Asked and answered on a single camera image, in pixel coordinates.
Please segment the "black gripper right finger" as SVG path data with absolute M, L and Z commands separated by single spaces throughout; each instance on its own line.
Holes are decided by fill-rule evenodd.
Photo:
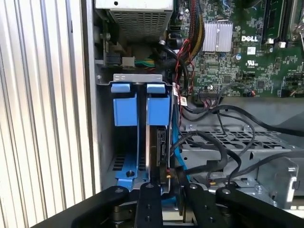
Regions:
M 184 201 L 199 228 L 302 228 L 303 218 L 247 195 L 233 187 L 215 194 L 190 183 L 182 167 L 177 168 Z

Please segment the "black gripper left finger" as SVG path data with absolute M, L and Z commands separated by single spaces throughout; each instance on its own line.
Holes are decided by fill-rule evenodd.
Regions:
M 162 228 L 162 197 L 160 180 L 167 180 L 170 168 L 164 164 L 154 168 L 150 182 L 143 183 L 135 193 L 136 228 Z M 112 186 L 74 206 L 34 225 L 35 228 L 97 228 L 111 217 L 115 207 L 125 204 L 131 192 L 123 186 Z

